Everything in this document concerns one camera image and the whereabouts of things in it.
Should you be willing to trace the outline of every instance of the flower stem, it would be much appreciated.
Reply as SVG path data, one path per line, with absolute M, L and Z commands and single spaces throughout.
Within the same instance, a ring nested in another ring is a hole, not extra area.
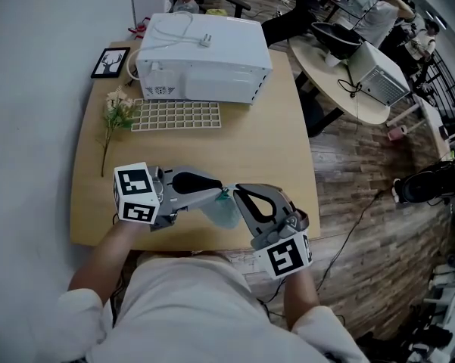
M 103 160 L 101 163 L 101 177 L 104 178 L 104 162 L 106 161 L 106 153 L 108 152 L 109 141 L 111 140 L 111 135 L 113 131 L 108 128 L 106 132 L 106 142 L 104 143 L 104 152 L 103 152 Z

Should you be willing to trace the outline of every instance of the pink object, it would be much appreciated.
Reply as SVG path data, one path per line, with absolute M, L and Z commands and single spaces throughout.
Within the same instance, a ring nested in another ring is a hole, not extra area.
M 400 140 L 407 134 L 407 127 L 405 125 L 398 126 L 393 128 L 389 133 L 387 133 L 388 139 L 390 141 Z

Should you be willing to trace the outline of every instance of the white shirt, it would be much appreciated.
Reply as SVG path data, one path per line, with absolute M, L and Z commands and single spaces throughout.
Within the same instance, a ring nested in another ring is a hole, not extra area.
M 398 18 L 399 8 L 386 1 L 369 3 L 370 11 L 355 26 L 355 31 L 366 41 L 379 48 L 385 37 L 391 31 Z
M 113 329 L 101 323 L 102 312 L 92 290 L 65 293 L 38 361 L 327 363 L 331 353 L 369 363 L 324 306 L 303 315 L 291 333 L 272 325 L 227 262 L 152 259 L 133 273 Z
M 436 42 L 435 42 L 436 37 L 435 36 L 430 36 L 428 35 L 427 31 L 423 29 L 420 33 L 416 35 L 414 39 L 411 41 L 407 42 L 405 44 L 406 49 L 408 50 L 409 54 L 412 55 L 412 57 L 418 61 L 421 58 L 424 58 L 424 55 L 422 55 L 417 48 L 413 46 L 413 41 L 419 42 L 419 47 L 422 48 L 422 50 L 427 51 L 429 54 L 432 54 L 434 50 L 436 49 Z

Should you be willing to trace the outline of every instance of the desk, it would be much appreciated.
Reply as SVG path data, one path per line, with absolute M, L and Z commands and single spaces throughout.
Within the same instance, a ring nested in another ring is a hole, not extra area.
M 136 50 L 140 42 L 116 42 L 111 47 Z M 117 130 L 100 176 L 108 92 L 128 81 L 123 68 L 117 79 L 96 79 L 84 115 L 76 151 L 70 201 L 70 239 L 94 246 L 111 227 L 116 212 L 113 169 L 145 161 L 147 165 L 190 165 L 218 177 L 223 184 L 268 183 L 281 187 L 309 217 L 309 237 L 319 237 L 319 211 L 310 143 L 300 101 L 285 53 L 270 50 L 273 73 L 253 106 L 221 104 L 221 129 L 152 132 Z M 141 98 L 137 82 L 124 87 Z M 200 210 L 180 212 L 173 227 L 149 233 L 137 250 L 234 250 L 250 248 L 252 239 L 241 219 L 237 228 L 218 228 Z
M 325 19 L 325 22 L 327 23 L 330 21 L 330 19 L 333 17 L 336 11 L 338 11 L 338 9 L 345 11 L 347 14 L 355 17 L 356 19 L 361 19 L 361 17 L 363 16 L 363 12 L 355 4 L 350 3 L 348 0 L 340 0 L 339 2 L 337 2 L 336 0 L 329 1 L 332 4 L 334 4 L 335 7 L 332 9 L 328 17 Z
M 373 125 L 382 124 L 387 120 L 390 107 L 386 107 L 364 92 L 358 92 L 355 98 L 351 98 L 349 93 L 340 86 L 339 79 L 351 82 L 347 66 L 339 64 L 335 67 L 329 67 L 325 63 L 326 49 L 314 36 L 291 38 L 289 39 L 289 47 L 303 70 L 303 73 L 296 79 L 298 89 L 301 89 L 309 79 L 315 85 L 315 88 L 309 93 L 310 99 L 314 99 L 322 92 L 337 106 L 308 129 L 310 137 L 321 133 L 325 127 L 345 112 L 363 123 Z M 309 107 L 310 104 L 303 103 L 303 106 Z
M 407 133 L 410 133 L 411 131 L 415 130 L 422 124 L 427 123 L 429 126 L 429 130 L 431 131 L 432 140 L 434 141 L 436 150 L 438 151 L 438 157 L 441 158 L 441 161 L 451 160 L 449 142 L 448 140 L 444 140 L 441 137 L 441 133 L 439 132 L 439 128 L 443 126 L 439 110 L 430 105 L 426 100 L 424 100 L 418 95 L 413 95 L 413 98 L 416 103 L 409 109 L 405 110 L 398 116 L 391 119 L 386 124 L 387 127 L 390 127 L 394 125 L 396 122 L 401 121 L 409 114 L 415 112 L 417 109 L 420 108 L 422 110 L 422 114 L 424 115 L 424 119 L 421 122 L 417 123 L 416 125 L 408 128 Z

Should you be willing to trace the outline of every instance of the black cable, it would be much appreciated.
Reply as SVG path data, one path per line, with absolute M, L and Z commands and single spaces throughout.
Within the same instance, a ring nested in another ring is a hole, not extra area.
M 343 320 L 342 324 L 343 326 L 346 325 L 347 321 L 345 320 L 345 317 L 343 315 L 336 315 L 337 318 L 341 318 L 341 320 Z
M 269 304 L 271 301 L 273 301 L 273 300 L 276 298 L 276 296 L 277 296 L 278 293 L 279 293 L 279 290 L 281 289 L 281 286 L 282 286 L 285 282 L 286 282 L 286 278 L 283 278 L 283 279 L 281 280 L 281 282 L 279 283 L 278 287 L 276 288 L 276 291 L 274 292 L 273 296 L 272 296 L 270 299 L 268 299 L 266 302 L 264 302 L 264 301 L 261 300 L 261 299 L 257 299 L 257 301 L 264 307 L 264 310 L 266 311 L 267 318 L 268 318 L 269 320 L 271 320 L 270 313 L 273 313 L 274 315 L 278 315 L 278 314 L 277 314 L 277 313 L 274 313 L 274 312 L 271 312 L 271 311 L 269 310 L 269 308 L 267 308 L 267 304 Z
M 116 296 L 118 294 L 120 294 L 121 291 L 123 291 L 123 289 L 124 289 L 124 273 L 123 273 L 123 269 L 122 269 L 121 273 L 120 273 L 120 280 L 118 281 L 117 288 L 113 292 L 113 294 L 111 294 L 111 297 L 109 298 L 109 303 L 111 305 L 111 314 L 113 315 L 113 327 L 116 324 L 116 320 L 118 317 L 114 300 L 116 299 Z
M 365 211 L 367 211 L 370 206 L 373 205 L 373 203 L 380 197 L 380 195 L 382 195 L 384 192 L 386 192 L 386 190 L 382 190 L 382 191 L 379 191 L 377 192 L 377 194 L 373 197 L 372 201 L 362 210 L 362 213 L 360 214 L 360 217 L 359 219 L 357 220 L 357 222 L 355 223 L 355 225 L 351 228 L 350 232 L 348 233 L 347 235 L 347 238 L 345 239 L 345 242 L 341 245 L 341 248 L 340 250 L 335 254 L 335 256 L 332 258 L 332 261 L 330 261 L 329 265 L 328 265 L 328 268 L 326 268 L 325 270 L 325 274 L 323 275 L 323 278 L 321 279 L 316 291 L 318 291 L 321 286 L 323 285 L 323 282 L 325 282 L 325 279 L 326 279 L 326 275 L 328 274 L 328 272 L 330 271 L 330 269 L 332 268 L 333 264 L 335 263 L 335 261 L 338 259 L 338 257 L 340 256 L 341 252 L 343 251 L 345 245 L 347 244 L 348 240 L 350 239 L 350 236 L 351 234 L 354 232 L 355 228 L 360 224 L 360 222 L 362 221 L 362 218 L 363 218 L 363 214 L 365 213 Z
M 348 90 L 347 88 L 343 87 L 343 85 L 341 84 L 342 82 L 346 83 L 347 85 L 349 85 L 351 88 L 354 88 L 355 90 Z M 354 86 L 351 83 L 349 83 L 348 81 L 345 81 L 344 79 L 339 79 L 338 84 L 341 86 L 342 89 L 344 89 L 346 92 L 350 93 L 351 98 L 354 98 L 356 93 L 362 91 L 362 84 L 360 82 L 358 82 L 357 85 Z
M 269 10 L 264 10 L 264 11 L 259 11 L 257 12 L 254 16 L 249 16 L 247 15 L 245 12 L 242 12 L 243 15 L 249 17 L 250 19 L 254 19 L 256 16 L 258 16 L 259 14 L 262 14 L 263 12 L 277 12 L 277 10 L 275 9 L 269 9 Z
M 439 200 L 437 203 L 435 204 L 430 204 L 430 202 L 426 202 L 429 206 L 433 207 L 433 206 L 437 206 L 440 202 L 444 202 L 444 198 L 442 197 L 441 200 Z
M 272 311 L 268 311 L 271 315 L 276 315 L 276 316 L 279 316 L 280 318 L 285 318 L 286 316 L 284 315 L 281 315 L 280 313 L 276 313 L 276 312 L 272 312 Z

